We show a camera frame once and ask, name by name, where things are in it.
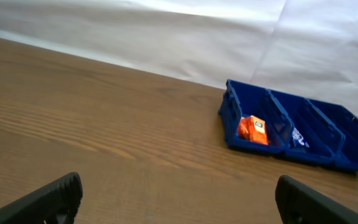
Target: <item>white sheet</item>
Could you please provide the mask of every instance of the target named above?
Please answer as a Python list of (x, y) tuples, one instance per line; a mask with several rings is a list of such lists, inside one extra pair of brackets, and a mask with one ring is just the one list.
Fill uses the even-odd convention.
[(220, 88), (251, 82), (358, 115), (356, 0), (0, 0), (0, 37)]

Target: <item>black object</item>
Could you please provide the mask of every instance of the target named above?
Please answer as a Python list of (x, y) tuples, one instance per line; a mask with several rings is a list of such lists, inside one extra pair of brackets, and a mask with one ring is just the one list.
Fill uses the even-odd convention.
[(276, 203), (284, 224), (358, 224), (358, 214), (301, 182), (279, 178)]
[[(0, 224), (72, 224), (82, 198), (80, 176), (69, 173), (0, 208)], [(358, 224), (358, 214), (287, 175), (275, 198), (284, 224)]]
[(80, 176), (71, 172), (0, 208), (0, 224), (71, 224), (81, 199)]

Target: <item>plastic tray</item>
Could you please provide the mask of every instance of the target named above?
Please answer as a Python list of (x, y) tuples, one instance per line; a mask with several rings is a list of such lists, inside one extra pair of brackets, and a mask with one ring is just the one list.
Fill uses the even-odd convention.
[[(226, 86), (219, 114), (230, 148), (358, 171), (358, 118), (343, 106), (234, 80)], [(268, 146), (239, 138), (239, 121), (250, 115), (266, 122)], [(294, 128), (309, 147), (294, 147)]]

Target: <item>wood grain surface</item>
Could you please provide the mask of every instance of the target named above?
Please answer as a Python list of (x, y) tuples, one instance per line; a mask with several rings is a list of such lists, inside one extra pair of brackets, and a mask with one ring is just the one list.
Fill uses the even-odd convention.
[(281, 223), (282, 174), (358, 212), (358, 174), (228, 149), (223, 92), (0, 39), (0, 207), (77, 171), (76, 223)]

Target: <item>orange object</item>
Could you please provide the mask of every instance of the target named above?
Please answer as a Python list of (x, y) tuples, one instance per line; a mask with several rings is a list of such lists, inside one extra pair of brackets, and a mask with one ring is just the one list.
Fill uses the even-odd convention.
[(268, 144), (265, 121), (255, 116), (241, 118), (237, 132), (240, 138)]

